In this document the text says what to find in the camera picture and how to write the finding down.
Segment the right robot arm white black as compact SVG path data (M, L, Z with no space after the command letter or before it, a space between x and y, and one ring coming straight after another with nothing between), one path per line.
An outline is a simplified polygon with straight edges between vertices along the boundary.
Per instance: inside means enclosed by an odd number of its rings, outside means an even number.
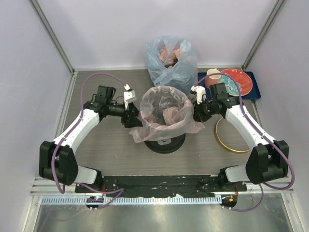
M245 165L220 170L220 189L231 190L236 182L265 184L287 176L287 143L267 134L250 115L242 100L229 96L223 83L211 86L210 99L207 99L202 86L192 86L191 93L196 96L193 103L195 121L205 122L213 115L221 115L237 129L251 152Z

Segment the black trash bin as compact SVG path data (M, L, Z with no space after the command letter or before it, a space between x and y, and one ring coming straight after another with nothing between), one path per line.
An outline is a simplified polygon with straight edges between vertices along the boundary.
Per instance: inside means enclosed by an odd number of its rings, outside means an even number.
M155 122L160 125L166 125L163 111L168 108L173 108L176 111L179 111L183 107L183 103L176 103L176 102L165 102L159 103L158 106L154 107L154 111L151 114L150 118L147 119L148 122ZM177 151L184 143L186 138L185 134L182 134L177 137L168 138L159 141L145 141L145 145L153 152L159 154L169 154L172 152Z

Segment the pink plastic trash bag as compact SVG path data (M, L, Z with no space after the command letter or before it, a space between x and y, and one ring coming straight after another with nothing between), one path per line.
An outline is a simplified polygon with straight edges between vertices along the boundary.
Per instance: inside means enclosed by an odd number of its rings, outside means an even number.
M140 120L142 126L129 132L136 143L171 139L205 128L194 120L194 107L186 94L169 86L152 87L143 95Z

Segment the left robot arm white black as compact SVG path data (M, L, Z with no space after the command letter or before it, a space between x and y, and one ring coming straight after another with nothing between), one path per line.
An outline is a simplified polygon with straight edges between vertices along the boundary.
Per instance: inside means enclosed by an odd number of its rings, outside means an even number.
M99 86L92 99L83 104L77 118L53 141L44 141L39 150L39 175L42 178L69 186L73 183L84 184L93 193L103 187L102 173L99 170L77 164L75 152L103 118L118 116L125 128L142 126L138 119L139 111L134 104L135 91L125 86L124 101L113 100L116 89Z

